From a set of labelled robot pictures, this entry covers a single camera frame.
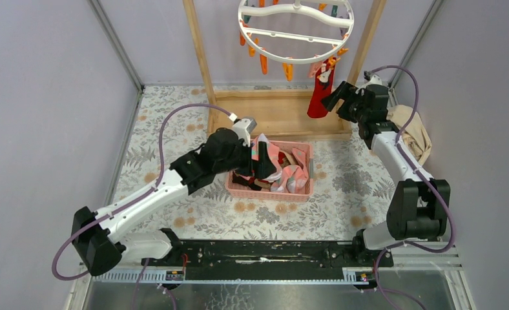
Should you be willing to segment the pink plastic basket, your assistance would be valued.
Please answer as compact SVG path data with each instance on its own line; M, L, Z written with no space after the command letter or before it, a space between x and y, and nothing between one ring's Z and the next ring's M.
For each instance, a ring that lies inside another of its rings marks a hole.
M309 197L313 194L314 188L314 176L313 163L314 153L313 147L309 143L302 143L297 141L278 141L271 140L271 143L280 147L284 151L292 151L298 149L305 152L305 166L308 172L309 179L306 181L304 188L299 193L284 193L284 192L272 192L269 189L262 189L260 191L254 191L249 187L233 183L233 174L229 172L225 178L224 185L228 190L229 194L234 198L251 198L261 200L276 200L284 202L306 202Z

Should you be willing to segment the wooden hanger stand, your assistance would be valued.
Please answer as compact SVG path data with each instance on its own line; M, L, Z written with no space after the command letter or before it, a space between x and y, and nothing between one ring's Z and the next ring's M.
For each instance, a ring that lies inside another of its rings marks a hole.
M294 65L312 64L328 59L331 56L341 56L344 53L344 45L348 41L355 24L353 9L349 1L332 1L332 5L343 6L348 13L348 17L333 17L324 13L319 8L308 6L307 1L295 1L291 4L280 4L278 1L274 1L270 6L264 6L264 3L260 1L256 7L247 6L245 1L240 1L236 20L244 44L249 48L250 56L255 54L260 55L262 70L267 70L267 62L270 59L280 62L284 66L286 79L291 81ZM238 113L239 116L254 117L258 122L258 127L253 133L264 133L270 138L283 140L327 138L339 140L351 134L351 126L336 116L312 119L306 114L312 95L312 91L309 89L216 91L211 81L195 4L193 1L184 1L183 7L191 31L200 74L210 104L223 109L228 108ZM265 17L276 14L307 16L327 26L345 28L346 33L340 39L306 36L289 32L251 28L247 26L244 19L246 15ZM256 41L256 38L259 36L320 43L329 45L330 49L321 55L307 58L282 57L264 50Z

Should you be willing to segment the brown argyle sock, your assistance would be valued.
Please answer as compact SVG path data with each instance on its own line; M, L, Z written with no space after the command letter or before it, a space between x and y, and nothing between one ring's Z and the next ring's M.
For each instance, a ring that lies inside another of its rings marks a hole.
M231 174L232 184L247 187L252 191L269 190L272 183L265 180L259 180L254 177L245 177L235 172Z

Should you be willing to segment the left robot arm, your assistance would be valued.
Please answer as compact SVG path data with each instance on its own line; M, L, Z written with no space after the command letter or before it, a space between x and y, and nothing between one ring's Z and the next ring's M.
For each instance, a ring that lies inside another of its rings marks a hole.
M181 256L179 245L161 231L142 237L139 249L132 244L130 230L158 208L185 199L210 185L215 176L235 171L249 177L266 178L276 172L270 158L272 143L262 135L252 142L231 129L220 128L205 143L174 160L144 193L96 211L82 207L72 221L71 243L87 268L99 276L134 253L174 265Z

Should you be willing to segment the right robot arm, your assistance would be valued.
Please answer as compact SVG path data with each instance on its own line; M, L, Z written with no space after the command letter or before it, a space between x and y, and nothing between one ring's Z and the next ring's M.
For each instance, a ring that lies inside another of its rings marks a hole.
M358 125L358 134L384 164L394 184L395 192L386 220L360 231L351 248L352 260L367 266L377 250L397 242L414 239L431 240L446 232L450 186L436 180L410 153L400 136L400 129L388 117L388 89L379 82L358 88L346 81L322 100L327 110L338 108L339 118Z

